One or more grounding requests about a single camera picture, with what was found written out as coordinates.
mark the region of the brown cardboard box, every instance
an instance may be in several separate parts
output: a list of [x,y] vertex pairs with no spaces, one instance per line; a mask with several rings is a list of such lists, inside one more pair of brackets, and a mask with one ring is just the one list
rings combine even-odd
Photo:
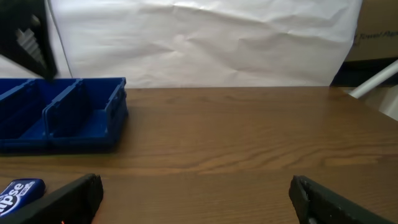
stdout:
[[363,0],[347,61],[398,57],[398,0]]

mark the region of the blue plastic container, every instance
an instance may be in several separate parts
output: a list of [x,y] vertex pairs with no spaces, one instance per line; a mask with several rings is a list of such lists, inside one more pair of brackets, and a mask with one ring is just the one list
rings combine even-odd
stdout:
[[0,148],[46,148],[48,141],[44,109],[74,82],[75,80],[54,80],[51,83],[39,79],[0,80],[2,91],[9,88],[0,95]]
[[110,148],[127,115],[125,78],[0,79],[0,152]]

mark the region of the wrinkled paper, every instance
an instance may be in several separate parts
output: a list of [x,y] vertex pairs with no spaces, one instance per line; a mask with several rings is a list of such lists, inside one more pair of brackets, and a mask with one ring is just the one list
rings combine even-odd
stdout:
[[[361,0],[52,0],[74,78],[127,87],[326,86]],[[51,23],[61,77],[70,77]],[[0,60],[3,77],[32,76]]]

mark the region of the white tube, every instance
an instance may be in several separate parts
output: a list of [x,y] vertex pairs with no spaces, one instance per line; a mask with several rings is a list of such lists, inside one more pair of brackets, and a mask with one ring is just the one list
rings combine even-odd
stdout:
[[379,73],[375,74],[372,78],[370,78],[366,82],[362,83],[355,90],[353,90],[350,93],[350,95],[355,98],[359,98],[363,96],[365,93],[372,90],[378,84],[384,82],[385,80],[393,76],[397,72],[398,72],[398,60],[387,66],[385,69],[381,70]]

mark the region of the wood grain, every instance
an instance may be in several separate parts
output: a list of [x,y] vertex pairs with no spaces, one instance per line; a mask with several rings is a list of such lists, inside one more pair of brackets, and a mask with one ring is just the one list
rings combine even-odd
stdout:
[[93,172],[96,223],[298,223],[287,189],[307,174],[398,222],[398,123],[338,89],[137,89],[127,104],[114,153],[2,157],[0,187]]

